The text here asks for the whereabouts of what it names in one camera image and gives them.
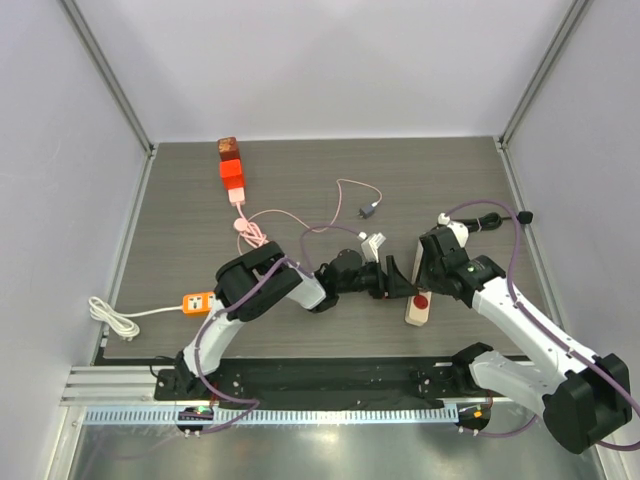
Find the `orange socket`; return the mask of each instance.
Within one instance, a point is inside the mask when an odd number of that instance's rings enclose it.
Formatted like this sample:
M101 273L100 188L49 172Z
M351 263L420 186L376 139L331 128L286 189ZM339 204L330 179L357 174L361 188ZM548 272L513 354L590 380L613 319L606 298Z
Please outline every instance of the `orange socket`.
M182 299L182 311L187 315L209 313L214 298L213 292L189 293Z

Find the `white wall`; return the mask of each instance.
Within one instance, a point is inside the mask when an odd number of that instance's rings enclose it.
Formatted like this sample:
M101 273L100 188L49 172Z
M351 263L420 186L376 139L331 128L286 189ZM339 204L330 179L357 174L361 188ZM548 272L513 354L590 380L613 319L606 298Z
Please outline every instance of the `white wall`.
M87 364L143 164L52 0L0 16L0 465L42 478L72 364Z
M640 4L596 1L511 144L566 326L640 397ZM615 435L640 440L637 419ZM623 454L640 478L640 453Z
M79 0L154 141L502 133L570 0Z

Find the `white power cord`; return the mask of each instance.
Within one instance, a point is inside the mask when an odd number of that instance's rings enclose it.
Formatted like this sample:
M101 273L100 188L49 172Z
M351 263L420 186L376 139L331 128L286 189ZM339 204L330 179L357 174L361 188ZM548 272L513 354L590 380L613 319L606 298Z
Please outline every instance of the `white power cord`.
M182 305L177 307L158 308L147 312L139 313L118 313L111 305L98 297L89 297L89 313L91 318L99 322L105 322L116 332L123 340L130 342L140 333L140 327L131 318L144 317L153 315L154 313L172 312L175 310L182 311Z

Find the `red button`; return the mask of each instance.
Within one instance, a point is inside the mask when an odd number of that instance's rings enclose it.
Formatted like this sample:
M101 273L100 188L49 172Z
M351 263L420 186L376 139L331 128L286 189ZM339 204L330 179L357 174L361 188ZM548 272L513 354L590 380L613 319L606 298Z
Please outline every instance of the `red button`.
M413 297L413 304L416 306L416 308L424 310L429 306L429 300L427 300L427 297L425 297L424 295L416 295L415 297Z

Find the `wooden table surface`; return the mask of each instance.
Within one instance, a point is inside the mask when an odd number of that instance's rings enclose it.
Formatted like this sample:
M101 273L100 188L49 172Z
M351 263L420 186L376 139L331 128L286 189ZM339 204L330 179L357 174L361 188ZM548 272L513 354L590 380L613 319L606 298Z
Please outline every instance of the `wooden table surface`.
M461 202L491 198L511 202L500 157L491 138L382 139L240 142L246 177L245 213L289 210L308 223L330 220L337 203L337 178L375 185L384 194L368 220L357 218L375 192L344 185L338 224L382 232L381 254L393 254L410 277L418 236L438 214ZM238 255L232 228L237 213L218 175L215 143L161 144L151 169L131 245L117 310L137 312L179 305L183 295L212 290L215 273ZM495 209L472 207L464 217ZM285 253L301 259L301 225L280 214L257 219ZM314 268L340 250L358 249L347 233L309 235ZM471 236L470 256L485 254L505 269L513 248L510 223ZM516 284L544 307L526 245L518 259ZM461 302L434 296L428 323L404 322L406 300L373 300L366 293L341 296L337 307L314 315L284 300L250 322L226 357L439 356L482 341L504 354L519 350L488 320ZM194 337L202 319L171 312L136 319L140 335L123 342L110 334L106 358L175 355Z

